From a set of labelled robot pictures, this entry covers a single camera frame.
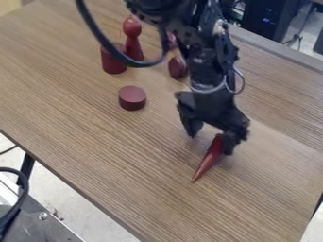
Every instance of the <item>black equipment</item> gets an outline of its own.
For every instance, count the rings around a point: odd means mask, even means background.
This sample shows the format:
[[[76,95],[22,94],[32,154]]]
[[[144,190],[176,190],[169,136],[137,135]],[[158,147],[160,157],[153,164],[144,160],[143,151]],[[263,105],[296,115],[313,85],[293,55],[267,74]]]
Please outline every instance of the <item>black equipment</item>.
[[[280,43],[305,1],[246,0],[242,28]]]

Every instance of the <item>red object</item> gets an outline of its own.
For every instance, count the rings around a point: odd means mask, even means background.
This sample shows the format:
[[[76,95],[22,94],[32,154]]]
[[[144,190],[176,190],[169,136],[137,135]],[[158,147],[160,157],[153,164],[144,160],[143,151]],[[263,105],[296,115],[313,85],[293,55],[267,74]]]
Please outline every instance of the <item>red object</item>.
[[[137,17],[129,16],[124,21],[124,32],[127,35],[126,53],[136,61],[142,61],[144,54],[138,37],[142,33],[142,23]]]
[[[178,47],[178,42],[176,40],[176,36],[172,32],[167,32],[169,49],[174,50]]]
[[[168,62],[169,74],[176,80],[181,80],[188,75],[188,68],[185,60],[181,57],[173,57]]]
[[[125,53],[125,47],[116,43],[115,46]],[[121,74],[127,70],[127,66],[120,60],[116,59],[110,52],[101,46],[102,68],[109,74]]]
[[[200,163],[198,170],[192,178],[192,182],[197,181],[202,175],[210,170],[218,161],[222,154],[222,135],[217,134],[210,145],[207,154]]]
[[[146,103],[146,94],[143,89],[136,86],[126,86],[119,91],[119,103],[128,111],[142,109]]]

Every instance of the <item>table surface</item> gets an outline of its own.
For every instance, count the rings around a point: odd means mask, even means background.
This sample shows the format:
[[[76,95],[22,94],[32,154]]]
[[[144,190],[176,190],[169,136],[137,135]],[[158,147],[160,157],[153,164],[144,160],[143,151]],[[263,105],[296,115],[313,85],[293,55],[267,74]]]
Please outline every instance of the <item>table surface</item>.
[[[123,41],[122,2],[88,2]],[[299,241],[323,186],[323,68],[302,63],[305,55],[235,38],[249,141],[191,184],[218,130],[186,135],[174,92],[187,87],[166,64],[104,73],[74,1],[31,3],[2,17],[0,32],[0,129],[140,239]],[[148,58],[160,52],[157,36],[144,27]],[[129,84],[146,90],[144,110],[119,107],[118,90]]]

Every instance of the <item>table leg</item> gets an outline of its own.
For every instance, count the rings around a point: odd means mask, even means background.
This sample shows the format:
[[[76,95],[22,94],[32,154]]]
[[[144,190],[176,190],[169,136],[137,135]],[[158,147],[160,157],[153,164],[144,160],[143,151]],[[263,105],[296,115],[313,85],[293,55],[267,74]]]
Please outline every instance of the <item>table leg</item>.
[[[30,155],[28,155],[27,153],[25,154],[25,157],[24,157],[24,161],[23,161],[23,164],[22,164],[22,167],[20,169],[20,171],[22,173],[24,173],[24,175],[29,179],[30,178],[30,175],[31,175],[31,171],[34,167],[34,164],[35,164],[35,159],[32,158]],[[21,186],[22,185],[22,181],[20,179],[18,179],[17,181],[17,185]]]
[[[318,208],[319,208],[319,206],[322,204],[322,202],[323,202],[323,193],[322,193],[321,198],[319,199],[319,201],[318,201],[318,203],[317,203],[317,205],[316,205],[316,207],[315,207],[315,209],[314,209],[314,212],[313,212],[312,216],[314,216],[314,215],[315,215],[315,213],[316,213],[317,209],[318,209]]]

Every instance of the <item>wire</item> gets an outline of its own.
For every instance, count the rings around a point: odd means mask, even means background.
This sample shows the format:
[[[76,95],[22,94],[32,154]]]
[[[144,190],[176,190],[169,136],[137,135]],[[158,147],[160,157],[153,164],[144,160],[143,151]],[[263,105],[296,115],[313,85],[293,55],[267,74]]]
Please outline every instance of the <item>wire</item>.
[[[298,48],[297,50],[300,51],[301,41],[303,40],[303,37],[298,38]]]
[[[18,198],[16,204],[14,204],[6,213],[4,216],[0,217],[0,241],[2,240],[3,231],[6,229],[6,226],[11,222],[11,220],[17,215],[19,212],[19,209],[22,207],[25,199],[28,196],[29,192],[29,183],[27,177],[24,175],[24,173],[8,168],[8,167],[0,167],[0,172],[8,172],[13,173],[17,175],[21,181],[22,181],[22,189],[23,194]]]
[[[282,44],[287,44],[288,46],[291,46],[294,42],[298,41],[298,51],[300,50],[300,46],[301,46],[301,41],[303,39],[301,35],[301,33],[304,31],[304,28],[307,24],[307,22],[309,21],[312,13],[315,11],[315,8],[313,8],[312,6],[310,6],[309,12],[307,13],[305,20],[301,26],[301,28],[299,29],[298,33],[296,33],[292,39],[282,43]]]
[[[8,153],[9,151],[12,151],[13,149],[15,149],[17,146],[13,146],[13,147],[10,147],[8,149],[5,149],[4,151],[1,151],[0,152],[0,155],[4,155],[6,153]]]
[[[159,32],[161,36],[161,47],[162,47],[162,55],[159,60],[144,60],[144,61],[137,61],[129,56],[125,55],[124,53],[120,52],[114,44],[106,38],[106,36],[101,32],[99,27],[97,26],[94,18],[92,17],[91,13],[89,12],[87,6],[84,3],[84,0],[76,0],[76,5],[80,15],[82,16],[84,22],[88,25],[90,31],[96,37],[96,39],[101,43],[101,45],[109,51],[115,58],[122,61],[128,66],[131,67],[150,67],[156,64],[159,64],[163,61],[163,58],[167,54],[169,50],[168,38],[166,29],[161,25]]]

